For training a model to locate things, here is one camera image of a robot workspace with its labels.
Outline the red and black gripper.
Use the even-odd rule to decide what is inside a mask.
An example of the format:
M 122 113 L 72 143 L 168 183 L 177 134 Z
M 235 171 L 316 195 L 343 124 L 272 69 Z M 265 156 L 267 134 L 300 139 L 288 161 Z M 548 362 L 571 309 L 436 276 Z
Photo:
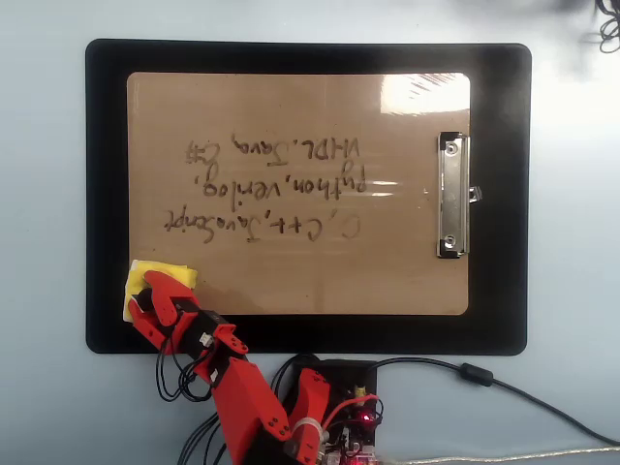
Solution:
M 171 338 L 171 350 L 191 358 L 179 368 L 184 374 L 249 374 L 248 347 L 236 326 L 212 310 L 199 307 L 193 291 L 168 274 L 149 270 L 144 275 L 150 302 L 129 302 L 134 328 L 156 350 Z

